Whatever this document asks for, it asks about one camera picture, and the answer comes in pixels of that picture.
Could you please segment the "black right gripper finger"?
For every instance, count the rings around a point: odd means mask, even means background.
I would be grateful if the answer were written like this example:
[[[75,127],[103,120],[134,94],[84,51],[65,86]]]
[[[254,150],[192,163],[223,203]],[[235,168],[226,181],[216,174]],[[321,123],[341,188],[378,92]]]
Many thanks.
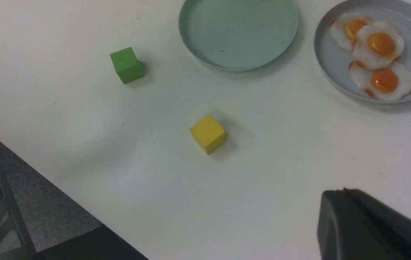
[[[411,219],[359,189],[322,193],[316,235],[323,260],[411,260]]]

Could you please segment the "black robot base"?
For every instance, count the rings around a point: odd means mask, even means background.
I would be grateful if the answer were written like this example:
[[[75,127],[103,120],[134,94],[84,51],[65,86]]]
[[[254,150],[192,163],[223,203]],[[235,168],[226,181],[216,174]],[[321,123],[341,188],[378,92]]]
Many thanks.
[[[38,252],[0,167],[0,260],[144,260],[105,225]]]

